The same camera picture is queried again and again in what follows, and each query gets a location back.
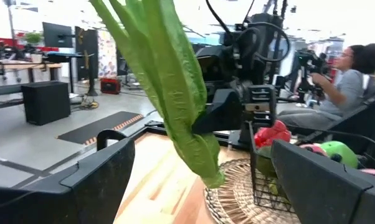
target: wooden tabletop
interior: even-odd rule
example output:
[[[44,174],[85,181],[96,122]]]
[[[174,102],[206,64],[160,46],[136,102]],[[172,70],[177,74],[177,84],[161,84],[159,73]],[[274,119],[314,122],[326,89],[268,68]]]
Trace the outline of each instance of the wooden tabletop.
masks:
[[[28,68],[45,68],[45,65],[41,63],[30,63],[30,62],[23,62],[23,61],[17,61],[17,60],[9,60],[4,63],[5,69],[28,69]],[[60,63],[47,63],[47,68],[60,68],[62,64]]]
[[[167,136],[147,133],[136,141],[130,182],[114,224],[211,224],[204,184],[179,158]],[[248,157],[222,148],[219,162]]]

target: lettuce stalk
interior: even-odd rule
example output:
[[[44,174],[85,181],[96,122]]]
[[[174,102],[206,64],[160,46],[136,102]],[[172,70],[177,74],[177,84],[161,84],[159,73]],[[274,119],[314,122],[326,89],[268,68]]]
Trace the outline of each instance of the lettuce stalk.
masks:
[[[175,150],[209,188],[223,184],[220,146],[213,134],[191,126],[205,112],[207,90],[199,62],[172,0],[109,0],[124,28],[103,0],[90,0],[150,101],[164,119]]]

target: black box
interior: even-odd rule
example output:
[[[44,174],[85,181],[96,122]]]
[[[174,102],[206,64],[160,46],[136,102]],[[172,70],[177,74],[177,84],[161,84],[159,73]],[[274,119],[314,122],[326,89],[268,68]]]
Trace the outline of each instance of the black box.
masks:
[[[21,86],[26,121],[44,125],[71,113],[69,84],[58,81],[28,83]]]

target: poster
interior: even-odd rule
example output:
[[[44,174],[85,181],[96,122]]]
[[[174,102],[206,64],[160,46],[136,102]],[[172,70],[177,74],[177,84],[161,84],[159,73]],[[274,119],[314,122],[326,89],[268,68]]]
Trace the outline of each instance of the poster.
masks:
[[[98,48],[99,78],[115,78],[117,76],[116,44],[109,32],[98,31]]]

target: black hair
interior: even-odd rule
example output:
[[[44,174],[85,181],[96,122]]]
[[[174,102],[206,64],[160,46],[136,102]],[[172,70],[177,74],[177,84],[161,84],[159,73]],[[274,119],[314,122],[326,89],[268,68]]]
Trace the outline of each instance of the black hair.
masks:
[[[375,44],[352,45],[350,49],[354,52],[351,69],[363,74],[375,73]]]

